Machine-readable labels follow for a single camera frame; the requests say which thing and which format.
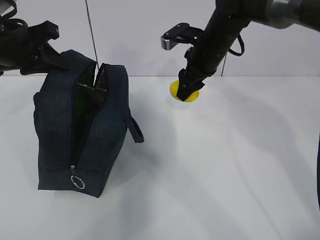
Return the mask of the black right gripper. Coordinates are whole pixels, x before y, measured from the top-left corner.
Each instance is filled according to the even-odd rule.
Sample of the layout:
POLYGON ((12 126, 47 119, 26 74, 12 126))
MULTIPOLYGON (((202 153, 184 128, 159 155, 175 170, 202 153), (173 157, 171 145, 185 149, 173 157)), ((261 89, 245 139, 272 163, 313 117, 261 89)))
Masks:
POLYGON ((203 33, 187 55, 187 65, 178 73, 177 98, 185 102, 204 87, 227 53, 240 57, 245 52, 241 31, 250 22, 247 0, 217 0, 203 33))

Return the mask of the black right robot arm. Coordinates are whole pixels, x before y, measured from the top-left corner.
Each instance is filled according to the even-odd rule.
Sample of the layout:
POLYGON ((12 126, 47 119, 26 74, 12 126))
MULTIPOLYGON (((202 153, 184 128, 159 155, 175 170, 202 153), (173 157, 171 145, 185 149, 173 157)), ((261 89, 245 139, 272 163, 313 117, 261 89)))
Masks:
POLYGON ((217 70, 241 31, 250 22, 276 29, 293 24, 320 29, 318 0, 217 0, 203 33, 188 52, 186 68, 178 74, 177 98, 185 101, 217 70))

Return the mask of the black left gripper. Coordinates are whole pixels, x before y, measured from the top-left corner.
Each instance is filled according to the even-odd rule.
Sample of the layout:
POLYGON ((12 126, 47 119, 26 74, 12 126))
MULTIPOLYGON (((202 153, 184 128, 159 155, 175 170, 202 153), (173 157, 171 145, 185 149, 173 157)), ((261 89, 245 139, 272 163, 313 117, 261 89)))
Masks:
POLYGON ((18 18, 0 20, 0 74, 19 70, 21 75, 69 71, 68 60, 58 53, 49 40, 60 37, 59 27, 46 20, 28 26, 18 18))

